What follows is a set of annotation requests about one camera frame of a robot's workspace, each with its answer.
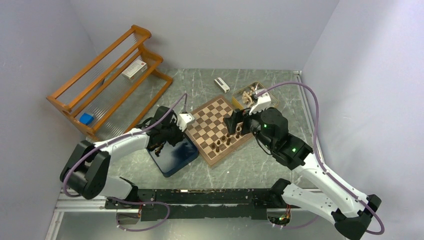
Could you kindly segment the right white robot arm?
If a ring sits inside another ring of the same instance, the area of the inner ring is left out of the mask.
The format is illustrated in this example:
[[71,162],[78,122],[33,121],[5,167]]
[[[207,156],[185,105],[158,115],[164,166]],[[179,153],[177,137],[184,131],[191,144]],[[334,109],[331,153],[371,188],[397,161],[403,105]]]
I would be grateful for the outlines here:
[[279,110],[270,107],[249,114],[248,110],[235,109],[223,121],[231,135],[241,124],[242,135],[253,134],[278,163],[308,179],[323,193],[279,179],[269,190],[275,207],[288,204],[312,212],[332,223],[349,240],[359,240],[367,232],[382,200],[357,190],[319,160],[311,146],[289,133],[288,120]]

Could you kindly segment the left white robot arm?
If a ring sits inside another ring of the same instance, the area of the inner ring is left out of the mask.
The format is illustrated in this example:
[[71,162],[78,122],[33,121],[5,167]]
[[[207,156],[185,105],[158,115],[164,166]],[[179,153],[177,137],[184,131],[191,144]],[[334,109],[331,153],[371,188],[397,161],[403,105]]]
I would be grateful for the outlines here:
[[176,114],[160,106],[153,117],[124,134],[94,143],[79,142],[59,176],[63,188],[71,188],[75,197],[86,200],[104,196],[118,199],[126,208],[134,207],[140,200],[139,188],[123,177],[109,176],[111,162],[138,150],[159,150],[165,143],[175,146],[195,120],[190,113]]

